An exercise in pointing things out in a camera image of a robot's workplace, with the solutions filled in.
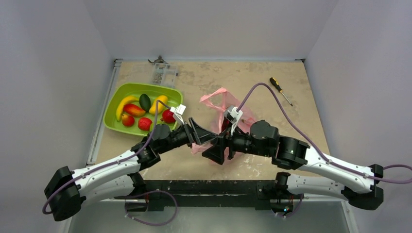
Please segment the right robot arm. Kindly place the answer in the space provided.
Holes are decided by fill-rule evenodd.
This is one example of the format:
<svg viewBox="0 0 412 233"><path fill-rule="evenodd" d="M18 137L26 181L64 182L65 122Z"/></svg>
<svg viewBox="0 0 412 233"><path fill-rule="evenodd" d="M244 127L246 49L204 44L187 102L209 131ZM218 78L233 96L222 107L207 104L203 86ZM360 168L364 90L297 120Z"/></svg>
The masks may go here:
<svg viewBox="0 0 412 233"><path fill-rule="evenodd" d="M260 194L275 194L278 199L300 194L317 194L346 200L364 210L375 210L384 201L383 189L376 178L383 177L380 165L359 166L318 153L308 143L281 136L278 128L261 120L248 133L225 130L211 141L202 156L223 164L236 152L268 157L283 172L274 184L259 187Z"/></svg>

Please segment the pink plastic bag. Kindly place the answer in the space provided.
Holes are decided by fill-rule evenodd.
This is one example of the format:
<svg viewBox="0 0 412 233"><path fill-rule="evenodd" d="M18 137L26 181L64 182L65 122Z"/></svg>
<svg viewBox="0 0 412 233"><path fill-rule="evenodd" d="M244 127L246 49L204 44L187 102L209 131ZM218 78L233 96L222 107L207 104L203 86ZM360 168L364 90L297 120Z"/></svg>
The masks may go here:
<svg viewBox="0 0 412 233"><path fill-rule="evenodd" d="M227 89L221 87L211 94L206 94L202 96L199 102L213 109L216 113L216 116L211 121L208 130L216 133L217 136L228 135L230 139L232 135L230 135L230 130L227 128L228 122L225 120L223 113L231 105L238 107L241 104L241 101L234 97ZM240 122L238 123L237 128L239 128L245 133L248 133L250 131L251 125L256 122L256 119L248 107L244 106L241 110L243 111L243 115L241 117ZM208 149L209 147L211 147L211 142L208 142L203 145L197 145L195 143L192 143L191 153L202 154L202 152ZM238 154L241 154L241 152L235 152L233 154L229 152L229 144L224 151L225 160L232 159Z"/></svg>

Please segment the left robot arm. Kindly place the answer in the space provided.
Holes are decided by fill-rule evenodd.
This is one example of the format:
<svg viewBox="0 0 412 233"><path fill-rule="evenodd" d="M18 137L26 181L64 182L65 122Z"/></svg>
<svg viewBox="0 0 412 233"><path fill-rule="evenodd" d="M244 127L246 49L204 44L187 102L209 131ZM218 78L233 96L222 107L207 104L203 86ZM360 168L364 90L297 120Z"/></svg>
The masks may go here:
<svg viewBox="0 0 412 233"><path fill-rule="evenodd" d="M164 124L155 125L152 131L123 154L103 163L70 170L68 166L57 169L46 185L47 198L42 213L63 221L78 213L87 193L100 185L124 175L149 168L160 161L160 155L183 145L203 145L217 136L198 125L193 118L175 130Z"/></svg>

